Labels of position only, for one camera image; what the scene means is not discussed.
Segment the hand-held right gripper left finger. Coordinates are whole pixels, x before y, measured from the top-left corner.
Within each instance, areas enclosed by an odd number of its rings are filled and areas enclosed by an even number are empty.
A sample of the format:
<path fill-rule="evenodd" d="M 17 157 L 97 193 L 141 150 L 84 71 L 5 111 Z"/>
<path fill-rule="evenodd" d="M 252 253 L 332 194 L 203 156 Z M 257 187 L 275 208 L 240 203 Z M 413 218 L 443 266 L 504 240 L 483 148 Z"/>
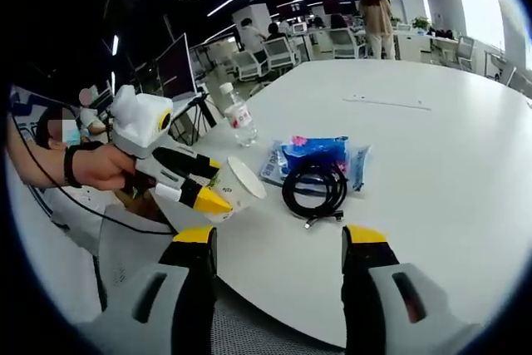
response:
<path fill-rule="evenodd" d="M 217 230 L 185 229 L 120 284 L 80 333 L 98 354 L 209 354 Z"/>

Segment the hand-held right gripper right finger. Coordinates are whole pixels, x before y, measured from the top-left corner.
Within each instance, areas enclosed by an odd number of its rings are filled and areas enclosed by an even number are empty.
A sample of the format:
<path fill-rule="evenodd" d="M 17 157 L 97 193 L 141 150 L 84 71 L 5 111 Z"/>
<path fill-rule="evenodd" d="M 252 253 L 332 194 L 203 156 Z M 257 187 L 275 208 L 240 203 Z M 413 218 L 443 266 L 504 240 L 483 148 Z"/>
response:
<path fill-rule="evenodd" d="M 341 298 L 347 354 L 457 354 L 480 331 L 417 266 L 400 263 L 384 234 L 342 229 Z"/>

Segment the person's left hand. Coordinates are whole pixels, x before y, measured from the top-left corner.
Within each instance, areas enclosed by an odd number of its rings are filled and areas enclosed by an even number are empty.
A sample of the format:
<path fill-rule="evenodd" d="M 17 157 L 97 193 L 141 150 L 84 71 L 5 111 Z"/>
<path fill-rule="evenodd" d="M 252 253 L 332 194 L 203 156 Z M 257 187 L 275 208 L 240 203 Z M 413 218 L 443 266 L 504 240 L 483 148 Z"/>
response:
<path fill-rule="evenodd" d="M 72 171 L 81 185 L 98 190 L 120 190 L 126 176 L 135 174 L 135 161 L 112 144 L 95 150 L 79 150 L 72 159 Z"/>

